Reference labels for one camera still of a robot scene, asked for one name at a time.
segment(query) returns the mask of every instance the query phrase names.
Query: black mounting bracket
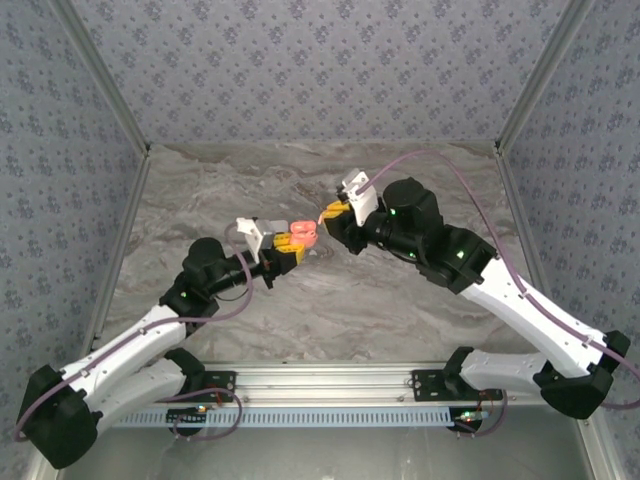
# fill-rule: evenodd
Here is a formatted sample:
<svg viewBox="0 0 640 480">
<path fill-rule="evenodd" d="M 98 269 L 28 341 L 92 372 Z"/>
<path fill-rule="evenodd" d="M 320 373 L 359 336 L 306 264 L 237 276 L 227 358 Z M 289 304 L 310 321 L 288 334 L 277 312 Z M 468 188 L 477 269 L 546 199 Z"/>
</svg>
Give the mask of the black mounting bracket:
<svg viewBox="0 0 640 480">
<path fill-rule="evenodd" d="M 214 387 L 226 388 L 227 390 L 235 393 L 237 379 L 238 374 L 234 371 L 205 371 L 202 374 L 202 384 L 200 389 L 204 390 L 205 388 Z M 210 405 L 212 404 L 232 402 L 233 397 L 231 397 L 231 395 L 228 395 L 226 393 L 212 393 L 197 395 L 195 397 L 191 397 L 189 399 L 181 400 L 175 403 L 197 403 L 199 405 L 205 406 L 207 410 L 210 410 Z M 207 413 L 206 410 L 201 411 L 198 407 L 170 408 L 169 410 L 167 410 L 165 420 L 168 424 L 173 424 L 180 416 L 182 416 L 182 418 L 180 419 L 180 423 L 202 424 L 207 418 Z M 202 427 L 180 427 L 176 430 L 180 435 L 189 437 L 202 430 Z"/>
<path fill-rule="evenodd" d="M 416 402 L 469 402 L 477 403 L 487 400 L 502 400 L 502 390 L 485 390 L 480 392 L 471 387 L 458 392 L 447 388 L 442 370 L 413 370 L 410 380 L 413 399 Z"/>
</svg>

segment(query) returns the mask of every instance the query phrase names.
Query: metal edge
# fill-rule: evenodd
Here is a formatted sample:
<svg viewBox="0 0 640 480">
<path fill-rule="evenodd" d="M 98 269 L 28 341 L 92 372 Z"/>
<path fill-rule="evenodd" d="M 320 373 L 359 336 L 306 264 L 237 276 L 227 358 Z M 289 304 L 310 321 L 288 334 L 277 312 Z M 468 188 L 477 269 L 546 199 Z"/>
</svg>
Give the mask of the metal edge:
<svg viewBox="0 0 640 480">
<path fill-rule="evenodd" d="M 548 296 L 551 293 L 549 281 L 544 273 L 538 250 L 535 247 L 533 233 L 527 221 L 511 167 L 505 159 L 503 151 L 498 149 L 497 145 L 495 155 L 507 194 L 507 201 L 513 213 L 516 230 L 520 236 L 522 250 L 531 274 L 531 283 Z M 596 410 L 589 420 L 576 421 L 576 423 L 594 478 L 596 480 L 627 480 L 628 477 L 622 467 L 620 456 L 613 443 L 611 430 L 602 410 Z"/>
<path fill-rule="evenodd" d="M 251 406 L 409 407 L 467 406 L 469 401 L 414 400 L 412 372 L 442 369 L 442 362 L 210 362 L 207 370 L 232 370 L 236 393 Z M 510 392 L 510 404 L 546 406 L 539 395 Z"/>
<path fill-rule="evenodd" d="M 501 153 L 511 149 L 594 3 L 594 0 L 570 0 L 563 10 L 498 136 Z"/>
<path fill-rule="evenodd" d="M 87 326 L 87 332 L 82 342 L 81 355 L 85 356 L 91 351 L 91 346 L 96 338 L 100 338 L 104 322 L 111 306 L 111 300 L 118 281 L 118 275 L 120 268 L 122 267 L 122 261 L 124 260 L 124 253 L 131 235 L 131 229 L 133 228 L 133 222 L 135 221 L 136 214 L 138 212 L 138 206 L 142 199 L 142 192 L 144 185 L 149 174 L 149 155 L 145 152 L 134 180 L 133 188 L 129 194 L 129 199 L 124 209 L 124 215 L 118 228 L 118 234 L 116 235 L 115 244 L 111 251 L 109 263 L 107 265 L 107 271 L 102 279 L 100 289 L 98 290 L 98 297 L 96 298 L 96 304 Z"/>
<path fill-rule="evenodd" d="M 522 245 L 525 261 L 527 262 L 527 268 L 531 275 L 531 283 L 542 293 L 549 295 L 551 287 L 549 286 L 549 282 L 544 273 L 542 260 L 540 259 L 538 248 L 536 247 L 535 240 L 533 239 L 533 232 L 531 231 L 531 226 L 527 220 L 524 205 L 522 204 L 520 194 L 518 193 L 518 186 L 516 185 L 513 172 L 511 171 L 511 165 L 509 165 L 509 162 L 505 160 L 497 146 L 494 153 L 498 163 L 500 177 L 502 178 L 502 183 L 504 185 L 504 190 L 507 195 L 507 202 L 511 208 L 513 220 L 516 224 L 516 231 L 520 237 L 520 244 Z"/>
<path fill-rule="evenodd" d="M 140 153 L 147 150 L 147 144 L 127 102 L 120 93 L 113 76 L 100 56 L 78 11 L 70 0 L 49 0 L 49 5 L 56 14 L 70 42 L 82 58 L 91 73 L 93 80 L 102 92 L 105 101 L 118 119 L 129 141 Z"/>
<path fill-rule="evenodd" d="M 129 240 L 129 235 L 131 234 L 133 221 L 136 218 L 140 199 L 142 198 L 147 174 L 149 173 L 149 166 L 149 157 L 145 152 L 138 166 L 134 186 L 129 194 L 123 221 L 120 224 L 120 228 L 118 228 L 115 245 L 109 259 L 109 264 L 107 265 L 107 272 L 100 285 L 96 304 L 91 314 L 89 325 L 87 326 L 87 332 L 82 343 L 81 357 L 91 351 L 93 341 L 96 339 L 96 335 L 99 335 L 99 332 L 102 330 L 107 317 L 120 273 L 120 267 L 122 266 L 122 260 L 124 259 L 124 251 Z M 32 448 L 27 471 L 22 478 L 23 480 L 62 480 L 64 478 L 64 470 L 54 469 L 37 449 Z"/>
</svg>

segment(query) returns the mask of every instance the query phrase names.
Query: gray marble floor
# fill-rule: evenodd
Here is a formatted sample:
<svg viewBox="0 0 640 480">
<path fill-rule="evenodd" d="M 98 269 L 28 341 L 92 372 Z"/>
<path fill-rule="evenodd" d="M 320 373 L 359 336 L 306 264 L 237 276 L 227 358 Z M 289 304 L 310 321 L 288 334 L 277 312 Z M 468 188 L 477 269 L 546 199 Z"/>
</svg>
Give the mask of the gray marble floor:
<svg viewBox="0 0 640 480">
<path fill-rule="evenodd" d="M 151 169 L 103 340 L 138 320 L 171 285 L 191 242 L 222 238 L 238 216 L 316 219 L 354 167 L 373 175 L 407 143 L 154 146 Z M 525 262 L 489 145 L 429 145 L 460 167 L 490 212 L 519 270 Z M 433 190 L 445 221 L 488 238 L 461 185 L 433 158 L 399 166 L 376 185 L 414 176 Z M 532 347 L 482 308 L 428 284 L 410 265 L 373 248 L 360 256 L 320 232 L 304 264 L 248 309 L 185 341 L 203 360 L 443 360 L 459 345 Z M 233 297 L 238 292 L 225 292 Z M 223 304 L 222 310 L 233 308 Z"/>
</svg>

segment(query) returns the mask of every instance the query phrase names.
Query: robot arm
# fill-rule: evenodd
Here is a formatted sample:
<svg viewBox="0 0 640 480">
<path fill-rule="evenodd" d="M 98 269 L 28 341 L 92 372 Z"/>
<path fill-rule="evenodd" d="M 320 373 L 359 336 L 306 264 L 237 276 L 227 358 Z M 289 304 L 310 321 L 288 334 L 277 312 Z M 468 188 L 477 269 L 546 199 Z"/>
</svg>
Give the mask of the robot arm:
<svg viewBox="0 0 640 480">
<path fill-rule="evenodd" d="M 276 277 L 302 260 L 305 247 L 292 241 L 287 222 L 239 218 L 237 225 L 249 245 L 242 255 L 251 276 L 261 276 L 269 288 Z M 124 416 L 205 387 L 204 366 L 186 350 L 170 350 L 164 358 L 154 359 L 203 325 L 190 319 L 211 317 L 218 311 L 216 294 L 246 283 L 247 278 L 239 259 L 225 257 L 214 238 L 195 241 L 182 266 L 158 305 L 135 325 L 85 358 L 58 371 L 45 365 L 29 378 L 18 418 L 56 385 L 79 374 L 38 407 L 22 428 L 54 468 L 74 463 Z M 154 323 L 172 318 L 185 320 Z M 115 350 L 91 368 L 95 359 Z"/>
<path fill-rule="evenodd" d="M 415 265 L 426 279 L 494 313 L 540 353 L 489 354 L 460 347 L 444 370 L 447 389 L 504 389 L 539 393 L 574 418 L 588 418 L 605 399 L 618 363 L 550 322 L 513 285 L 496 250 L 474 232 L 444 223 L 433 192 L 413 178 L 391 183 L 378 197 L 364 172 L 354 171 L 338 189 L 337 202 L 322 215 L 329 234 L 359 254 L 367 245 L 388 250 Z M 592 341 L 624 356 L 629 340 L 603 333 L 569 315 L 526 284 L 549 312 Z"/>
</svg>

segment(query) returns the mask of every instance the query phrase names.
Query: white plastic bracket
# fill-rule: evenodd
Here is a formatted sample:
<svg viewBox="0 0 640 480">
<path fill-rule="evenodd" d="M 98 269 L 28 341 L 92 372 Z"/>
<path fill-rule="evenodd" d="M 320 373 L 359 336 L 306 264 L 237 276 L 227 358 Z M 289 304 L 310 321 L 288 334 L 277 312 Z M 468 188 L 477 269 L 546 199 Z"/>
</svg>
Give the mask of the white plastic bracket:
<svg viewBox="0 0 640 480">
<path fill-rule="evenodd" d="M 486 353 L 474 350 L 462 362 L 460 377 L 476 390 L 499 388 L 512 393 L 540 394 L 533 381 L 547 363 L 542 353 Z"/>
<path fill-rule="evenodd" d="M 253 220 L 238 217 L 236 225 L 238 232 L 244 234 L 253 261 L 256 263 L 259 261 L 260 250 L 271 248 L 276 233 L 289 231 L 289 223 L 286 220 Z"/>
<path fill-rule="evenodd" d="M 185 380 L 182 369 L 165 358 L 124 379 L 102 400 L 92 402 L 91 409 L 102 412 L 96 425 L 98 435 L 127 415 L 177 395 Z"/>
<path fill-rule="evenodd" d="M 368 181 L 367 174 L 358 169 L 352 170 L 342 180 L 343 191 L 349 199 L 359 227 L 362 227 L 367 217 L 378 209 L 378 195 L 373 185 L 359 195 L 356 193 Z"/>
</svg>

